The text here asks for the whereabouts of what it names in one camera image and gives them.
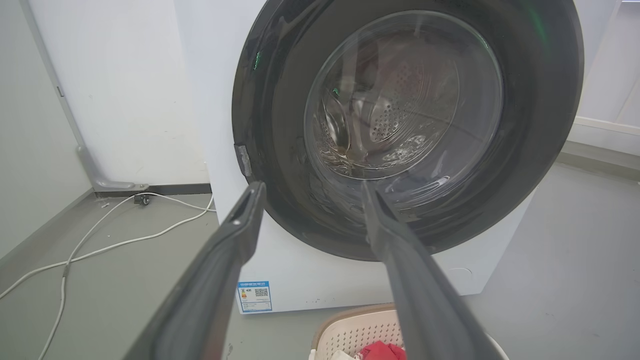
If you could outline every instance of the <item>caster wheel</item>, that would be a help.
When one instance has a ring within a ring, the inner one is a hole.
[[[149,197],[149,194],[145,194],[145,195],[136,195],[133,197],[133,203],[134,204],[142,204],[144,206],[149,205],[149,202],[151,201],[151,198]]]

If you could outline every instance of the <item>power cord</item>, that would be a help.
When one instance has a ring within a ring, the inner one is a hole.
[[[102,249],[90,252],[86,255],[83,256],[79,256],[77,258],[74,258],[75,254],[78,252],[78,250],[80,249],[80,247],[84,244],[84,242],[89,238],[89,235],[92,233],[92,231],[107,217],[109,216],[109,214],[111,214],[111,212],[113,212],[115,209],[117,209],[120,205],[124,204],[125,202],[127,202],[128,200],[133,199],[134,196],[136,195],[155,195],[158,197],[163,197],[165,199],[169,199],[171,201],[175,201],[175,202],[179,202],[183,205],[189,206],[190,208],[195,208],[195,209],[200,209],[203,210],[200,214],[191,217],[191,218],[187,218],[184,219],[180,222],[177,222],[176,224],[171,225],[170,227],[167,227],[165,230],[157,233],[157,234],[153,234],[153,235],[148,235],[148,236],[143,236],[141,238],[136,238],[136,239],[131,239],[131,240],[127,240],[127,241],[123,241],[111,246],[107,246],[104,247]],[[145,192],[145,193],[139,193],[136,195],[132,195],[126,199],[124,199],[123,201],[121,201],[119,204],[117,204],[116,206],[114,206],[111,210],[109,210],[100,220],[98,220],[97,223],[95,223],[94,226],[91,227],[91,229],[89,229],[89,231],[85,234],[85,236],[83,236],[82,240],[80,240],[80,242],[78,243],[78,245],[76,245],[76,247],[74,248],[74,250],[71,252],[71,255],[69,255],[69,258],[66,261],[61,261],[59,263],[55,263],[55,264],[51,264],[51,265],[47,265],[47,266],[43,266],[42,268],[37,268],[35,270],[32,270],[28,273],[26,273],[25,275],[23,275],[18,281],[16,281],[13,285],[11,285],[7,290],[5,290],[2,294],[0,294],[0,299],[2,299],[3,297],[7,296],[7,294],[9,294],[13,289],[15,289],[18,285],[22,284],[26,279],[29,279],[31,276],[34,276],[35,274],[38,274],[40,272],[43,272],[45,270],[48,269],[52,269],[55,268],[57,266],[65,266],[65,269],[63,271],[62,274],[62,284],[60,286],[60,292],[61,292],[61,297],[60,297],[60,310],[58,311],[58,316],[56,317],[56,321],[53,324],[53,328],[51,329],[51,332],[49,333],[49,337],[47,338],[47,343],[44,345],[44,348],[42,349],[42,352],[40,353],[40,356],[38,357],[38,360],[42,360],[44,358],[44,355],[47,353],[47,350],[49,349],[49,345],[51,345],[51,341],[53,340],[53,336],[56,333],[56,330],[58,329],[58,324],[60,324],[60,319],[62,318],[62,312],[64,311],[65,308],[65,293],[66,293],[66,289],[65,286],[67,285],[67,276],[69,274],[69,268],[71,266],[71,263],[75,262],[75,261],[80,261],[82,259],[86,259],[86,258],[90,258],[92,256],[96,256],[98,254],[102,254],[103,252],[109,251],[111,249],[115,249],[117,247],[121,247],[122,245],[127,245],[130,243],[134,243],[136,241],[141,241],[141,240],[147,240],[147,239],[151,239],[151,238],[156,238],[164,233],[167,233],[168,231],[174,229],[177,226],[180,226],[186,222],[192,221],[192,220],[196,220],[197,218],[200,218],[202,215],[206,214],[208,211],[215,213],[216,210],[214,209],[209,209],[211,207],[211,204],[213,203],[213,195],[211,195],[211,199],[209,200],[209,203],[207,205],[206,208],[200,208],[198,206],[194,206],[191,204],[187,204],[184,201],[180,201],[177,199],[172,199],[170,197],[164,196],[164,195],[160,195],[158,193],[151,193],[151,192]]]

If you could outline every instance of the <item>washing machine door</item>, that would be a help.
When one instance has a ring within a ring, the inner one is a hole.
[[[240,169],[301,241],[375,260],[374,181],[431,252],[491,227],[545,175],[582,88],[571,0],[270,0],[237,68]]]

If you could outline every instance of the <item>white laundry basket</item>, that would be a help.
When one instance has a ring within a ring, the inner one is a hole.
[[[509,360],[500,345],[491,336],[487,336],[498,353]],[[376,341],[404,347],[400,322],[393,304],[359,307],[334,315],[320,326],[314,336],[309,360],[330,360],[338,350],[353,357]]]

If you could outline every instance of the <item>washing machine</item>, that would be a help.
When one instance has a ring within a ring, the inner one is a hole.
[[[218,216],[267,186],[240,312],[393,301],[363,180],[460,295],[483,290],[577,111],[571,0],[178,3]]]

